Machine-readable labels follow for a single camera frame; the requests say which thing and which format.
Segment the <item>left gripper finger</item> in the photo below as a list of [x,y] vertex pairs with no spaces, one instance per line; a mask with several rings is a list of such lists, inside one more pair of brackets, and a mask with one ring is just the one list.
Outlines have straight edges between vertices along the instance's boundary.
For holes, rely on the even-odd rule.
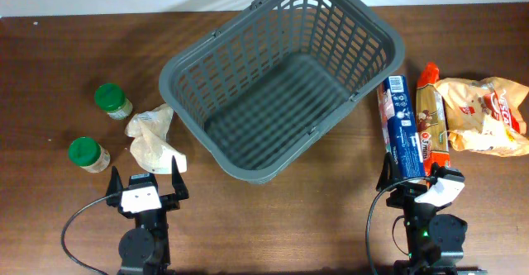
[[188,188],[179,171],[176,158],[173,156],[171,159],[171,182],[174,188],[174,193],[179,201],[189,199]]
[[118,206],[121,201],[123,191],[122,180],[118,169],[112,166],[111,177],[106,190],[106,203],[108,206]]

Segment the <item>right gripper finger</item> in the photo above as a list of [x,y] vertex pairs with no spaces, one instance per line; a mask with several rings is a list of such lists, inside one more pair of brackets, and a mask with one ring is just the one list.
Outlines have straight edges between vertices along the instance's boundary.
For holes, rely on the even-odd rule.
[[445,166],[440,166],[438,163],[431,165],[430,179],[437,180],[438,178],[444,178],[447,174],[450,174],[450,170]]
[[393,155],[387,152],[384,156],[382,171],[376,185],[376,191],[381,192],[385,188],[394,184],[398,180],[398,165],[395,163]]

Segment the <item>green lid jar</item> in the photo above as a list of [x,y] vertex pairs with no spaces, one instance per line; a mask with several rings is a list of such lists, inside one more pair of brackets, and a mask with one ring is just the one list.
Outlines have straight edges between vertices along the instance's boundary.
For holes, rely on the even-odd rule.
[[69,159],[89,173],[100,173],[110,164],[110,154],[91,137],[79,137],[68,148]]
[[124,91],[115,83],[101,85],[94,93],[94,101],[114,120],[124,120],[133,110],[133,106]]

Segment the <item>blue tissue pack box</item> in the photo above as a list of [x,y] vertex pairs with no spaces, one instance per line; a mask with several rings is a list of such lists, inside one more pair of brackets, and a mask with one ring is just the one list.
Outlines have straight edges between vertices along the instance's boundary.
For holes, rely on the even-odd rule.
[[377,87],[385,149],[398,167],[400,178],[425,177],[419,135],[406,78],[387,77]]

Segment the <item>cream plastic bag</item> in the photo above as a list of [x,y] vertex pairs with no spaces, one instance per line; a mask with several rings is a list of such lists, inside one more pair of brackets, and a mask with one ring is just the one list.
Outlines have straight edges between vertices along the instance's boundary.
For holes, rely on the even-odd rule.
[[148,173],[171,174],[172,159],[180,173],[188,170],[186,155],[167,141],[173,114],[174,110],[164,103],[151,111],[135,114],[126,126],[125,134],[133,139],[129,150]]

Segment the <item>orange spaghetti packet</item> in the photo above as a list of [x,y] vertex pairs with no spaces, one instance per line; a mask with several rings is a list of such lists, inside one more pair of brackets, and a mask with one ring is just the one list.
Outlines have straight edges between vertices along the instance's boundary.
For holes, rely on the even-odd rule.
[[427,176],[431,174],[434,163],[450,166],[444,102],[434,87],[439,80],[440,70],[432,62],[427,64],[417,80],[416,123]]

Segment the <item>yellow Nescafe bag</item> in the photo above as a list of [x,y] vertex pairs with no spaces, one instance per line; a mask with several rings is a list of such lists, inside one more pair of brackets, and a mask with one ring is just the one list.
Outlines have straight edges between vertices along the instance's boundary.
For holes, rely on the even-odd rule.
[[445,78],[434,87],[445,102],[452,149],[499,157],[528,154],[527,123],[519,111],[527,86],[489,77]]

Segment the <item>grey plastic basket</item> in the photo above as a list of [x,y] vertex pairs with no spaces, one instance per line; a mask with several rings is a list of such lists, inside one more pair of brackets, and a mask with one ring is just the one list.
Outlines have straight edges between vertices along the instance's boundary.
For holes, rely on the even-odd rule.
[[160,95],[233,178],[264,184],[403,63],[360,0],[254,0],[161,70]]

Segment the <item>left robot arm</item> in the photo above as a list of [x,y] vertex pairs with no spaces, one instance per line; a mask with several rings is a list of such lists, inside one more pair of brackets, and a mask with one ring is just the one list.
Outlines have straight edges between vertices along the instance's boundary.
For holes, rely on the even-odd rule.
[[141,173],[129,178],[124,187],[117,168],[113,167],[107,186],[107,205],[116,207],[119,214],[132,219],[135,227],[128,230],[118,245],[122,259],[120,274],[174,274],[169,249],[167,213],[180,208],[189,198],[176,159],[171,159],[171,183],[174,192],[160,195],[153,173]]

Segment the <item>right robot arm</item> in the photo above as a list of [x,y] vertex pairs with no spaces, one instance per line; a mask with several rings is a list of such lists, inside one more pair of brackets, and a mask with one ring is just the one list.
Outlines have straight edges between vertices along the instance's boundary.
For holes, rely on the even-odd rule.
[[370,253],[369,230],[378,200],[384,193],[390,195],[386,205],[401,209],[406,239],[406,260],[393,263],[392,274],[486,274],[488,271],[477,267],[459,268],[457,263],[464,257],[468,224],[452,214],[442,214],[459,196],[465,187],[465,176],[455,168],[434,163],[432,174],[423,178],[402,178],[393,156],[384,156],[383,169],[365,227],[365,247],[369,265],[377,273]]

